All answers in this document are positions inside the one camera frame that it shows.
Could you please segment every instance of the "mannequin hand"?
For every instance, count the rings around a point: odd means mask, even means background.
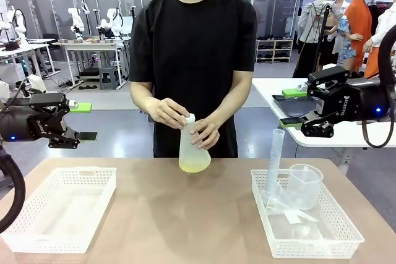
[[[372,50],[372,44],[373,44],[373,42],[372,42],[372,39],[370,38],[370,39],[364,44],[364,46],[363,46],[363,52],[364,52],[364,53],[371,52],[371,50]]]
[[[187,125],[186,117],[190,116],[184,107],[169,98],[164,100],[152,98],[147,111],[155,122],[180,130]]]
[[[192,144],[195,145],[199,143],[198,148],[204,148],[205,150],[208,150],[214,146],[220,138],[220,134],[218,133],[217,129],[218,127],[208,117],[206,119],[199,120],[196,122],[196,127],[194,130],[190,133],[194,135],[197,132],[202,132],[192,141]]]
[[[363,35],[360,35],[359,33],[351,34],[351,35],[349,36],[349,39],[350,39],[350,40],[358,40],[358,41],[361,41],[361,40],[363,40]]]

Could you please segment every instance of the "logo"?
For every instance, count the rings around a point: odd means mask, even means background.
[[[344,104],[343,104],[343,106],[342,106],[341,116],[344,116],[344,115],[345,115],[345,111],[347,110],[349,98],[351,98],[351,96],[344,96]]]
[[[44,131],[43,125],[41,124],[41,121],[37,120],[36,121],[38,128],[40,128],[41,134],[47,134],[47,132]]]

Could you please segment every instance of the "white bottle cap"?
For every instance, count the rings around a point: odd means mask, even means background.
[[[194,114],[190,114],[189,117],[186,118],[187,124],[194,123],[196,121],[196,117]]]

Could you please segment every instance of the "brown tabletop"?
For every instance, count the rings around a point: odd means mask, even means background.
[[[251,169],[267,160],[213,160],[205,171],[187,174],[169,159],[47,159],[26,177],[27,195],[57,167],[117,168],[117,188],[88,252],[80,255],[13,254],[0,239],[0,263],[395,263],[396,234],[329,160],[285,159],[324,173],[324,183],[366,242],[351,260],[272,258],[251,190]],[[13,195],[0,201],[0,218]]]

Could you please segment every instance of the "green object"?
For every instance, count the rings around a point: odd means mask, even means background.
[[[70,112],[74,114],[90,113],[92,110],[92,103],[79,103],[76,109],[71,109]]]
[[[279,119],[279,127],[281,128],[289,128],[289,127],[301,128],[302,125],[303,125],[303,121],[298,117]]]
[[[282,95],[285,98],[307,97],[307,91],[298,91],[297,89],[285,89],[282,90]]]

